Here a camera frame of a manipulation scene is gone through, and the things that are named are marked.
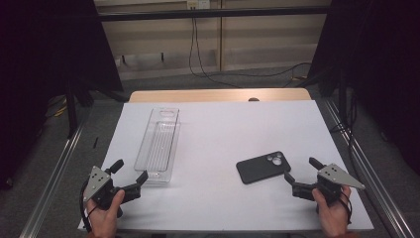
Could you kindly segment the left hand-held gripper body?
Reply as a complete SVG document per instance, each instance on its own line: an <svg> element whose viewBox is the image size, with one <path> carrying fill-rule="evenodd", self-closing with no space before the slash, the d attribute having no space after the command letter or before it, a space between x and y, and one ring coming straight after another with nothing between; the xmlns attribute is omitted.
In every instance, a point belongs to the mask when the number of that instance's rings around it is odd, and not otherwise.
<svg viewBox="0 0 420 238"><path fill-rule="evenodd" d="M82 195L83 201L92 199L101 209L108 210L112 200L119 190L125 192L122 204L141 197L141 184L133 184L118 187L113 184L111 175L94 166L87 181L85 193Z"/></svg>

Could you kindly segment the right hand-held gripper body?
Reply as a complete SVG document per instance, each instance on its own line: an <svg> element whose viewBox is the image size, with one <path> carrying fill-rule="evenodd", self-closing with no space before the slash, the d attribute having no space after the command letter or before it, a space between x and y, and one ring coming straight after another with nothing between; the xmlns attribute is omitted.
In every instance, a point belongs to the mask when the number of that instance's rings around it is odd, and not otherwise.
<svg viewBox="0 0 420 238"><path fill-rule="evenodd" d="M295 197L312 200L312 190L319 189L325 197L328 205L341 200L342 186L350 186L359 189L366 187L357 179L350 176L346 171L336 164L325 165L325 168L317 171L317 181L315 183L302 183L295 181L292 185L292 195Z"/></svg>

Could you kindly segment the black phone case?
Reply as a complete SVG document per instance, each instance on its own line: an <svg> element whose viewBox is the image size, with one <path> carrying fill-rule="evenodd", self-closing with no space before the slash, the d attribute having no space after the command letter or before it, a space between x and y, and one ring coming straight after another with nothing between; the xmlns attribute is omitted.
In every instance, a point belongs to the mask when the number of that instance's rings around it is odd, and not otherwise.
<svg viewBox="0 0 420 238"><path fill-rule="evenodd" d="M244 184L270 179L291 171L291 166L281 151L237 162L236 168Z"/></svg>

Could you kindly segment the clear plastic tray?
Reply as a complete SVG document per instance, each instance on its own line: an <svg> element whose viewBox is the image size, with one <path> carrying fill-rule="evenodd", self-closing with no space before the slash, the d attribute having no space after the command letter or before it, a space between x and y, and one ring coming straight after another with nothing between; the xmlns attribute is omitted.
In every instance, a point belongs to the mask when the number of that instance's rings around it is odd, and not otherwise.
<svg viewBox="0 0 420 238"><path fill-rule="evenodd" d="M148 173L149 183L168 183L180 131L178 108L154 108L138 152L134 169Z"/></svg>

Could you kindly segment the person's left hand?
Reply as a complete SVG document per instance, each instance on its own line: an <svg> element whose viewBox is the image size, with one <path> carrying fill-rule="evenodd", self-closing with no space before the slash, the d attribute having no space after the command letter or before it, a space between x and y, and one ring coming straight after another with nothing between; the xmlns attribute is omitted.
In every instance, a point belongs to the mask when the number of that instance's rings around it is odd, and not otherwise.
<svg viewBox="0 0 420 238"><path fill-rule="evenodd" d="M89 199L86 209L90 213L89 220L94 234L115 234L117 232L117 212L125 196L123 190L119 190L114 196L108 210L98 209L96 203Z"/></svg>

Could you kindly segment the person's right hand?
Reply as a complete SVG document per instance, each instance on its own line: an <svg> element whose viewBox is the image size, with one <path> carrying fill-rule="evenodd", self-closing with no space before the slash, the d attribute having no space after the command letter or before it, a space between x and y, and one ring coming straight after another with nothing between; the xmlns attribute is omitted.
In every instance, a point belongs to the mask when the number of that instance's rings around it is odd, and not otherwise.
<svg viewBox="0 0 420 238"><path fill-rule="evenodd" d="M342 187L341 199L328 205L322 192L314 188L312 195L318 204L318 217L320 220L321 229L324 235L343 234L348 232L348 202L351 195L351 190L348 186Z"/></svg>

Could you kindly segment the wooden table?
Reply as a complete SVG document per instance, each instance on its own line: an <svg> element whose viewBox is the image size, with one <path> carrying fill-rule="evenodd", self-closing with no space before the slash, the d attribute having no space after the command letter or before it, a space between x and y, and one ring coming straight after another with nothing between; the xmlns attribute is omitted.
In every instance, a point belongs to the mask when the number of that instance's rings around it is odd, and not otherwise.
<svg viewBox="0 0 420 238"><path fill-rule="evenodd" d="M139 90L131 94L129 102L140 103L290 100L311 100L311 96L309 92L304 88Z"/></svg>

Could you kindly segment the black curtain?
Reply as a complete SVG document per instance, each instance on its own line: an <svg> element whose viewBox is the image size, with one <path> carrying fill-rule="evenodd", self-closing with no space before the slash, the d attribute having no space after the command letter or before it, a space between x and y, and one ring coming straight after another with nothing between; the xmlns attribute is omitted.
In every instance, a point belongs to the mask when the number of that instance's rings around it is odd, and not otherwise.
<svg viewBox="0 0 420 238"><path fill-rule="evenodd" d="M352 87L420 176L420 0L331 0L309 76Z"/></svg>
<svg viewBox="0 0 420 238"><path fill-rule="evenodd" d="M0 0L0 190L47 120L49 101L123 89L94 0Z"/></svg>

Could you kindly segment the black horizontal bar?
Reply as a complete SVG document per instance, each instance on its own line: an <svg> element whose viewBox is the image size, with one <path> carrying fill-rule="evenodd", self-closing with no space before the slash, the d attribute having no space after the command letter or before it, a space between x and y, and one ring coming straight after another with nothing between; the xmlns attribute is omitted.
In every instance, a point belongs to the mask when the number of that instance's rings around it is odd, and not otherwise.
<svg viewBox="0 0 420 238"><path fill-rule="evenodd" d="M327 14L329 6L101 13L101 22Z"/></svg>

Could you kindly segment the metal floor rail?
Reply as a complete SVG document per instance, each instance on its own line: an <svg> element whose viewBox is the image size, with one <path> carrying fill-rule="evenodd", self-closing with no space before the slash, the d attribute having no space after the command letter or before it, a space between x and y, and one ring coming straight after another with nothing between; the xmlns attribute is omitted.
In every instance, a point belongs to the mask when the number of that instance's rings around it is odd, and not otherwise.
<svg viewBox="0 0 420 238"><path fill-rule="evenodd" d="M354 170L360 171L367 180L367 185L374 197L379 203L379 207L384 212L387 220L393 228L398 238L415 238L415 233L410 228L403 213L394 202L393 198L386 190L384 184L380 180L368 157L361 148L358 140L354 136L351 129L347 129L339 117L339 110L335 103L328 99L325 101L333 121L339 127L339 133L346 142L349 149L350 161L354 164Z"/></svg>
<svg viewBox="0 0 420 238"><path fill-rule="evenodd" d="M60 144L59 152L54 154L49 151L52 155L52 159L49 160L52 171L48 172L48 180L41 186L42 193L37 197L36 204L31 209L31 214L19 238L37 238L90 111L90 108L81 108L74 115L65 116L65 127L55 130L64 133L63 141Z"/></svg>

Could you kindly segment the black stand post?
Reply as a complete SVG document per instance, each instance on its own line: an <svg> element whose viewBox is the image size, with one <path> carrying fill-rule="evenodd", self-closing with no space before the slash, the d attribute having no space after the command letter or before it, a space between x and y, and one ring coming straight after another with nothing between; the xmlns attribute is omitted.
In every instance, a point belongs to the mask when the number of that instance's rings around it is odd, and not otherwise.
<svg viewBox="0 0 420 238"><path fill-rule="evenodd" d="M70 80L66 83L65 98L66 98L66 107L67 107L67 116L68 116L68 125L69 125L68 138L71 138L77 130L78 123L77 123L74 94L72 92Z"/></svg>

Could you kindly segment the wall power outlet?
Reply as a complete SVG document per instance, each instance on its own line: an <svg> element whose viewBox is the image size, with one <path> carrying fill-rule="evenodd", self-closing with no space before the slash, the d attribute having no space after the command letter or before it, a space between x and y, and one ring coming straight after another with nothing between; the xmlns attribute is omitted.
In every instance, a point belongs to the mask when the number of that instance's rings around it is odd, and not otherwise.
<svg viewBox="0 0 420 238"><path fill-rule="evenodd" d="M208 10L210 8L210 0L187 0L188 10Z"/></svg>

